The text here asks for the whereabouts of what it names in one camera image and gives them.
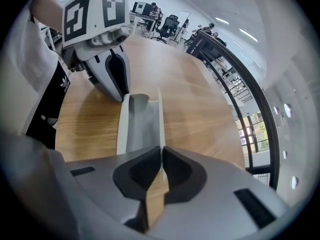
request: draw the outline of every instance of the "white shirt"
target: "white shirt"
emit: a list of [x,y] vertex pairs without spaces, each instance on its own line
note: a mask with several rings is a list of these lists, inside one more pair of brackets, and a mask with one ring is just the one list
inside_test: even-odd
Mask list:
[[30,19],[26,5],[0,52],[0,127],[18,134],[26,133],[58,64]]

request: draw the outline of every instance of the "striped shirt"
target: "striped shirt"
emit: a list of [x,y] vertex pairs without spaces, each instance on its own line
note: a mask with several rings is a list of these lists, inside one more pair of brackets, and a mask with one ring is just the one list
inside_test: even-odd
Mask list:
[[160,9],[158,7],[155,7],[154,9],[152,9],[152,11],[150,11],[150,17],[151,18],[158,19],[159,18],[159,14],[160,14]]

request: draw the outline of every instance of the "desktop computer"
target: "desktop computer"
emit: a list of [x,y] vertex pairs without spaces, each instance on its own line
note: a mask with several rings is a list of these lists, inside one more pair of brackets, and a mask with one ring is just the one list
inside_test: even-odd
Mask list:
[[150,16],[152,5],[146,2],[135,2],[132,12],[143,16]]

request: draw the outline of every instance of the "linear light fixture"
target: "linear light fixture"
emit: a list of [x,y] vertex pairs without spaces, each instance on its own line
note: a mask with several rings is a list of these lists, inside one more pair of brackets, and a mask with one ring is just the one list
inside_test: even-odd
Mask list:
[[259,68],[261,68],[261,66],[259,65],[259,63],[254,59],[254,57],[252,57],[251,55],[250,55],[250,57],[254,60],[254,62],[259,66]]
[[238,44],[237,42],[235,42],[235,41],[233,41],[237,46],[239,46],[241,49],[243,49],[242,48],[242,46],[240,45],[240,44]]
[[241,31],[242,33],[246,34],[248,37],[251,37],[254,41],[258,42],[258,40],[257,40],[255,37],[253,37],[252,35],[250,35],[248,32],[244,31],[244,30],[241,29],[241,28],[239,28],[239,29],[240,29],[240,31]]
[[244,57],[246,59],[246,61],[248,62],[248,59],[241,53],[242,57]]
[[228,25],[229,25],[229,22],[228,22],[228,21],[223,20],[223,19],[221,19],[221,18],[217,18],[217,17],[215,17],[215,18],[216,18],[216,20],[217,20],[217,21],[220,21],[220,22],[223,22],[223,23],[225,23],[225,24],[228,24]]

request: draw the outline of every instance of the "whiteboard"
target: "whiteboard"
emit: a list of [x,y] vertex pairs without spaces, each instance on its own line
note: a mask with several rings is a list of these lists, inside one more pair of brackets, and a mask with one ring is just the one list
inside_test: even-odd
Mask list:
[[178,27],[182,28],[183,24],[185,23],[186,19],[188,19],[190,15],[190,12],[188,11],[180,11],[180,14],[178,15],[178,22],[179,22],[179,25]]

